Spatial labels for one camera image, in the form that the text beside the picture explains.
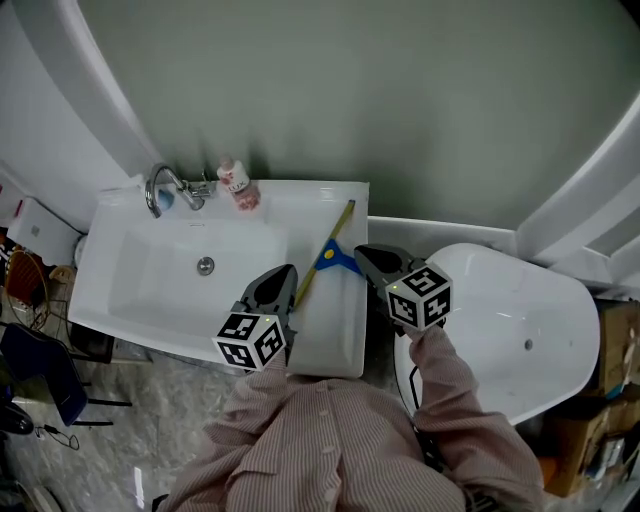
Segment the sink drain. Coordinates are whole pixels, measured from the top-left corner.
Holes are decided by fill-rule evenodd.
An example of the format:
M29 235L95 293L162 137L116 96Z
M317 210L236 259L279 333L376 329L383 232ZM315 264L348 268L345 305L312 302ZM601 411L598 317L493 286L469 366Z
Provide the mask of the sink drain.
M200 258L198 260L198 266L197 266L198 274L200 274L201 276L208 276L209 274L211 274L211 272L213 272L213 269L215 268L215 266L216 264L213 262L211 258L209 258L209 256Z

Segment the blue chair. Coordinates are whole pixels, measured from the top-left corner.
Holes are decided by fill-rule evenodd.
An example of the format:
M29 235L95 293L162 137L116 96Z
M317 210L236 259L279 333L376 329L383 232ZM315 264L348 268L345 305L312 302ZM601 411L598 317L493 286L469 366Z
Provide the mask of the blue chair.
M131 407L131 402L94 400L87 396L85 386L62 342L27 329L9 324L0 341L0 351L9 371L18 381L41 375L49 387L62 422L68 427L113 425L111 421L76 421L87 404Z

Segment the sink basin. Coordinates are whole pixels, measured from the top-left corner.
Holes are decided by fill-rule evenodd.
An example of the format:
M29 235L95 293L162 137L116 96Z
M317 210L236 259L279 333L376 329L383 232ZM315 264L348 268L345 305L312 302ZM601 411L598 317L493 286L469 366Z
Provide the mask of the sink basin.
M265 224L149 218L125 233L109 312L209 338L224 322L230 297L240 298L250 281L285 263L286 256L285 231ZM214 262L206 276L197 272L203 257Z
M74 286L69 318L139 345L222 362L211 338L246 286L291 263L302 281L350 199L338 236L349 254L367 242L368 185L257 182L259 207L240 212L219 192L192 211L176 197L158 219L138 189L105 192ZM164 186L175 193L174 187ZM213 271L198 273L198 262ZM293 373L359 377L364 362L366 283L343 267L319 272L291 317Z

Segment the striped shirt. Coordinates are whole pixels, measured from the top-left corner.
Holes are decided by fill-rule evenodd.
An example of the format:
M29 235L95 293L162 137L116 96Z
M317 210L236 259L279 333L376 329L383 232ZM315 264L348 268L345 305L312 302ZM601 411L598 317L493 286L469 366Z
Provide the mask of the striped shirt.
M160 511L464 511L478 495L542 510L534 455L502 414L482 412L445 332L410 336L423 380L413 423L362 381L287 378L281 353L238 381ZM443 473L425 464L414 425L433 440Z

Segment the sleeve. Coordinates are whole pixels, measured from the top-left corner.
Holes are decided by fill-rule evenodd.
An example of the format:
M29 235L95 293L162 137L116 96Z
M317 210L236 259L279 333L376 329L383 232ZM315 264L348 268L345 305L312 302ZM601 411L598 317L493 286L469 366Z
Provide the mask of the sleeve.
M286 386L284 350L264 371L240 379L220 418L205 426L205 445L159 511L222 511L228 477L271 424Z
M503 414L482 412L478 383L445 332L434 326L408 334L423 382L415 425L433 438L453 479L514 510L542 510L537 459Z

